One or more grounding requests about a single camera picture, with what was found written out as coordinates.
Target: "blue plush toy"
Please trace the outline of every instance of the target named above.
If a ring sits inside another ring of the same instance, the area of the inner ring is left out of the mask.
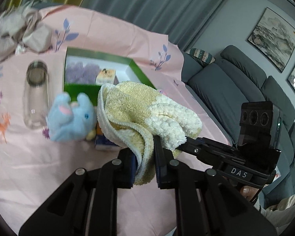
[[[47,116],[50,140],[65,142],[82,140],[94,128],[96,115],[89,97],[80,93],[78,105],[71,107],[68,93],[59,94]]]

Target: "human hand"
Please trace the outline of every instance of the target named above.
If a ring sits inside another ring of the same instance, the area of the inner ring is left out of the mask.
[[[251,186],[245,185],[240,189],[240,194],[243,195],[248,201],[256,195],[259,189],[253,188]]]

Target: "green box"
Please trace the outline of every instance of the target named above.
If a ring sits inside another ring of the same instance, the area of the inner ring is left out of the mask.
[[[66,82],[66,69],[68,63],[84,62],[97,63],[100,69],[115,69],[119,82],[131,80],[141,82],[155,89],[154,85],[131,58],[102,53],[92,50],[84,50],[73,47],[67,48],[64,70],[64,91],[71,96],[71,101],[76,101],[79,93],[83,92],[90,98],[94,106],[97,106],[98,93],[101,85],[69,83]]]

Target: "pink tablecloth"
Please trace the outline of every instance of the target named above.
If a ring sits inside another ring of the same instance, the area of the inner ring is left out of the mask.
[[[54,29],[52,49],[45,54],[12,56],[0,64],[0,124],[7,140],[5,143],[0,134],[0,213],[15,232],[76,168],[99,168],[117,156],[116,152],[96,151],[93,143],[53,143],[41,130],[29,130],[23,123],[27,66],[35,59],[47,64],[51,95],[55,96],[62,91],[68,45],[133,58],[157,89],[200,116],[200,136],[227,143],[180,81],[183,56],[167,35],[73,6],[41,13],[47,15],[43,22]],[[6,112],[11,116],[10,125],[2,120]],[[178,159],[198,170],[209,167],[188,154]],[[120,189],[117,219],[118,235],[165,235],[175,227],[174,191],[159,190],[155,179],[130,190]]]

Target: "fingernail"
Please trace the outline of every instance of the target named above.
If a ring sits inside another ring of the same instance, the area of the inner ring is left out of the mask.
[[[242,190],[243,194],[247,194],[249,193],[249,187],[244,187],[244,189]]]

